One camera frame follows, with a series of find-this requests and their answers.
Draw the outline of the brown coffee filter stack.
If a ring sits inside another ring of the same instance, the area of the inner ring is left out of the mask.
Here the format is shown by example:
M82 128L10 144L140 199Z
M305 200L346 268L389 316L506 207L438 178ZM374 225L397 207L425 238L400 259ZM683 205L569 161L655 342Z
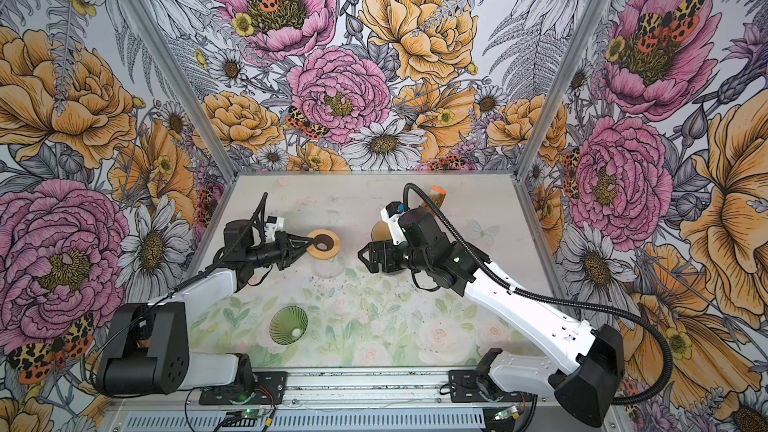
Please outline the brown coffee filter stack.
M441 188L441 187L438 187L438 186L432 186L430 191L429 191L429 193L428 193L428 197L429 197L430 201L434 204L434 206L437 209L440 209L442 207L446 196L447 196L447 191L445 189ZM430 207L425 201L422 201L420 206L422 208L424 208L429 213L433 213L434 212L433 208Z

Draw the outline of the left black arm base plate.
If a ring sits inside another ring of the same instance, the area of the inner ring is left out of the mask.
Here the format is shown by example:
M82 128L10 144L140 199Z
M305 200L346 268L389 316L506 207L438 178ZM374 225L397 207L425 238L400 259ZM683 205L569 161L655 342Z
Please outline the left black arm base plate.
M250 381L237 379L225 386L206 387L198 403L203 406L280 405L286 391L288 373L256 371Z

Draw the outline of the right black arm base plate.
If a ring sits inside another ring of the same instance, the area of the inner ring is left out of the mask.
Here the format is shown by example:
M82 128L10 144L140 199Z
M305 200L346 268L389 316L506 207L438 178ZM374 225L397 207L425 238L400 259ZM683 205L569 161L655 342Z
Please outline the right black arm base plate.
M448 371L448 395L452 403L494 402L498 390L487 373L452 369Z

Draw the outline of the clear glass flask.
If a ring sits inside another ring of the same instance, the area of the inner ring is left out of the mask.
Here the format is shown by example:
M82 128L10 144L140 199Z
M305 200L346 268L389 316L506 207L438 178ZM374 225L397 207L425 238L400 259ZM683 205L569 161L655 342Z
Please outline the clear glass flask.
M312 275L319 279L333 279L342 275L347 268L343 257L336 256L328 260L314 259L310 264Z

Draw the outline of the single brown coffee filter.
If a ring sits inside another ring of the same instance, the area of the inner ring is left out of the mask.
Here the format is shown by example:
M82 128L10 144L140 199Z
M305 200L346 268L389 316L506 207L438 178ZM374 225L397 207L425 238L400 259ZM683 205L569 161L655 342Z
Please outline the single brown coffee filter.
M371 240L374 242L391 240L392 235L385 221L377 222L371 230Z

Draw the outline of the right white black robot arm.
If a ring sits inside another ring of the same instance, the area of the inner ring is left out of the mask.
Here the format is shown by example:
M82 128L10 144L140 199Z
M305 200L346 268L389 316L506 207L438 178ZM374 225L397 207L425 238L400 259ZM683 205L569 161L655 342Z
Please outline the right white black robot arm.
M624 373L616 329L578 320L556 308L554 298L531 293L480 249L450 239L421 207L392 202L380 215L389 239L371 241L358 252L370 273L424 272L437 287L503 319L545 354L542 364L523 366L509 352L487 353L478 372L486 396L551 395L579 422L602 426Z

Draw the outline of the green glass dripper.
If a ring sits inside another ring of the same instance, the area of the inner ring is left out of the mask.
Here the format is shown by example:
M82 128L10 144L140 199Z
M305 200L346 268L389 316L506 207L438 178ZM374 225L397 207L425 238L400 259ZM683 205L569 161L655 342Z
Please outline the green glass dripper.
M280 309L270 320L269 336L278 345L288 346L303 337L309 319L304 309L296 305Z

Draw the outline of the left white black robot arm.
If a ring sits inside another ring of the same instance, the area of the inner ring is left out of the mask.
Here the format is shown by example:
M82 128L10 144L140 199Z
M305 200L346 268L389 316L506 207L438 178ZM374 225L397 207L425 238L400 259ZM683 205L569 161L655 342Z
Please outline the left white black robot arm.
M283 231L275 218L237 220L224 229L224 245L202 272L160 298L122 305L98 353L93 387L112 398L220 389L238 400L256 389L243 353L195 353L193 323L217 302L245 288L254 272L284 270L313 245L311 237Z

